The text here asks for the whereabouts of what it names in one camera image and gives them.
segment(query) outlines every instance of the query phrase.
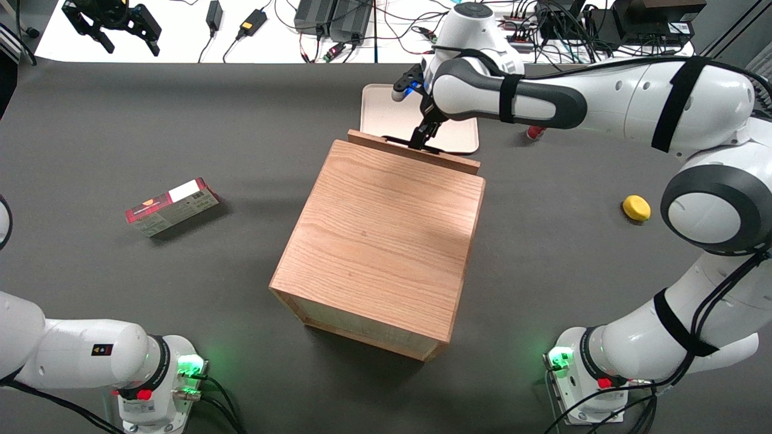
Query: green led light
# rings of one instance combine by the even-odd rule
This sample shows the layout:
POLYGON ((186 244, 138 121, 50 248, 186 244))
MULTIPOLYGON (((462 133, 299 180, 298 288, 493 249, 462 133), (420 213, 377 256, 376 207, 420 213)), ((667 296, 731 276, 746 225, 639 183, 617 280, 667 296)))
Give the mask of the green led light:
POLYGON ((204 369, 204 359, 198 354, 180 356, 177 359, 177 372, 183 375, 201 374, 204 369))
POLYGON ((561 371, 568 368, 568 365, 574 360, 574 350, 569 347, 555 347, 547 354, 547 358, 550 359, 553 369, 561 371))

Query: red button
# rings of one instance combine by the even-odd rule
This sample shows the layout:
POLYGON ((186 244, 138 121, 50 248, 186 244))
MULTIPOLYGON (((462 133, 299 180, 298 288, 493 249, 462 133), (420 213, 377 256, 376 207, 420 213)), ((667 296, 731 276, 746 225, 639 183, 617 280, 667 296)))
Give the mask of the red button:
POLYGON ((137 392, 137 399, 139 399, 140 401, 147 401, 148 399, 150 399, 152 395, 153 395, 153 391, 142 389, 139 392, 137 392))

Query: red can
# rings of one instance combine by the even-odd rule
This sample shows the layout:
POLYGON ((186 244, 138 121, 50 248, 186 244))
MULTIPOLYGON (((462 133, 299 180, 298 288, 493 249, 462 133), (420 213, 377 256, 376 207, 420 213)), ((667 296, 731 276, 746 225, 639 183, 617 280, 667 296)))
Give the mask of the red can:
POLYGON ((528 131, 526 131, 526 136, 532 141, 538 141, 541 139, 541 136, 544 136, 544 131, 546 130, 547 127, 537 127, 536 125, 531 125, 528 127, 528 131))

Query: red box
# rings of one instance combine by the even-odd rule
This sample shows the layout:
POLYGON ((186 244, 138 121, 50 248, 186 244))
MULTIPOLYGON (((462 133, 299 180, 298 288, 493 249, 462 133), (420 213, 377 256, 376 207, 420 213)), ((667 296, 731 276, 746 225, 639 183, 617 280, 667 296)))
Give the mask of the red box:
POLYGON ((126 211, 126 222, 153 236, 220 203, 220 198, 196 178, 126 211))

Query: wood grain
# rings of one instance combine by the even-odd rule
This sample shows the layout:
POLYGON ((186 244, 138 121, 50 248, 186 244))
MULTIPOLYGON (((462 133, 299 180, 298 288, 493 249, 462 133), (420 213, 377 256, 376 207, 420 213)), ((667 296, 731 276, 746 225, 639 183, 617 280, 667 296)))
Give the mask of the wood grain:
POLYGON ((397 146, 395 144, 389 143, 382 137, 372 136, 356 130, 348 131, 348 141, 353 144, 371 147, 373 149, 378 149, 379 151, 388 152, 390 154, 401 155, 402 157, 435 164, 443 168, 462 171, 470 175, 477 175, 477 171, 480 169, 479 161, 469 160, 468 158, 463 158, 456 155, 432 154, 425 151, 417 151, 415 149, 397 146))
POLYGON ((336 141, 270 287, 309 325, 431 358, 450 342, 484 188, 456 168, 336 141))

